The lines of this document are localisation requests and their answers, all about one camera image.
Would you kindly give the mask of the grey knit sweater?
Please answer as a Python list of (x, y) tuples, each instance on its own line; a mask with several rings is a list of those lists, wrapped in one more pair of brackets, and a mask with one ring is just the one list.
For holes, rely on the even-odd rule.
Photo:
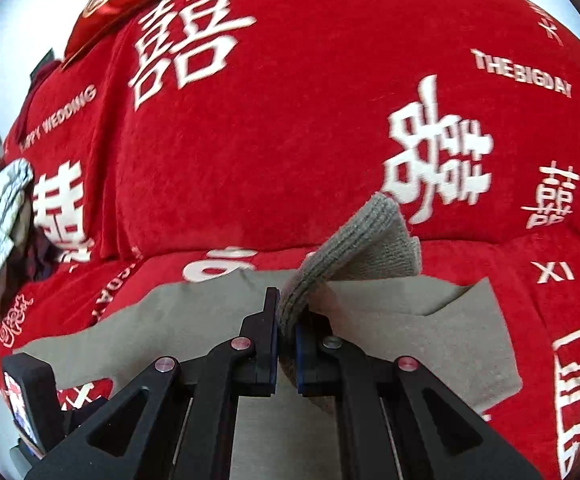
[(460, 287), (420, 269), (419, 240), (379, 194), (295, 271), (234, 270), (161, 285), (100, 325), (18, 353), (51, 365), (63, 411), (81, 408), (111, 400), (163, 356), (201, 358), (238, 336), (274, 287), (276, 391), (240, 398), (226, 479), (345, 479), (332, 399), (297, 390), (294, 329), (303, 312), (326, 316), (334, 335), (368, 356), (412, 356), (481, 416), (521, 387), (491, 284)]

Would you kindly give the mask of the red wedding blanket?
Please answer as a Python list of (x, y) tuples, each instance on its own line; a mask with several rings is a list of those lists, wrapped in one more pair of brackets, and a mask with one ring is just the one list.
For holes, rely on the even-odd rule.
[(6, 356), (156, 287), (295, 271), (374, 195), (421, 269), (491, 284), (521, 380), (484, 418), (580, 466), (580, 39), (530, 0), (151, 0), (26, 81), (4, 157), (61, 249), (0, 309)]

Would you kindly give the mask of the dark plaid cloth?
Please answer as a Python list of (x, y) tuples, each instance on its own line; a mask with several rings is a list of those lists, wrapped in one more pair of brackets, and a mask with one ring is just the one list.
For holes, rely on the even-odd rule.
[(12, 255), (9, 269), (17, 284), (46, 281), (58, 266), (60, 252), (61, 249), (49, 240), (44, 229), (32, 224), (23, 248)]

